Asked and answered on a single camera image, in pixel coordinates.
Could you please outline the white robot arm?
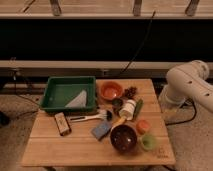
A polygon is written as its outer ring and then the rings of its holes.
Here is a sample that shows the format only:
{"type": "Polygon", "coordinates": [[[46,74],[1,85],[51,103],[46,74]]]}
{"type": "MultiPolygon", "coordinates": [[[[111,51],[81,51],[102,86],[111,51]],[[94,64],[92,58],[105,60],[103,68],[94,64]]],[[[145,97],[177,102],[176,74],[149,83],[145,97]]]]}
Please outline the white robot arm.
{"type": "Polygon", "coordinates": [[[167,84],[158,98],[163,112],[178,109],[187,98],[213,112],[213,85],[206,82],[208,65],[194,60],[171,68],[166,74],[167,84]]]}

